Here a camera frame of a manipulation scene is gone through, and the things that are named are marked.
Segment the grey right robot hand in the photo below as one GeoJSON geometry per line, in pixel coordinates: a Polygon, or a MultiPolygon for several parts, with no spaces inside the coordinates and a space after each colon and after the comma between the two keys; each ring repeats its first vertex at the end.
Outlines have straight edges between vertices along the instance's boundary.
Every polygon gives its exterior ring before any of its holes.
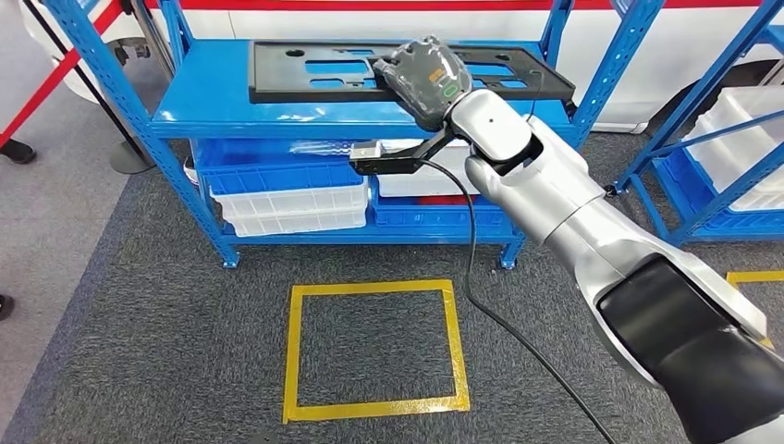
{"type": "Polygon", "coordinates": [[[444,127],[448,112],[473,87],[464,62],[434,35],[404,43],[377,59],[373,70],[417,125],[430,132],[444,127]]]}

